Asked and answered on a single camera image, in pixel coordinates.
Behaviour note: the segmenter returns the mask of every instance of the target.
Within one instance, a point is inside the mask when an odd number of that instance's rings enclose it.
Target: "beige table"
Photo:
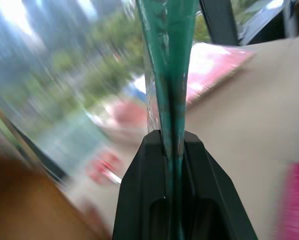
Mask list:
[[[186,129],[231,177],[258,238],[267,240],[276,226],[288,165],[299,162],[299,38],[248,48],[257,55],[188,111]],[[125,169],[136,150],[120,149]],[[76,193],[86,188],[113,227],[119,188],[85,181]]]

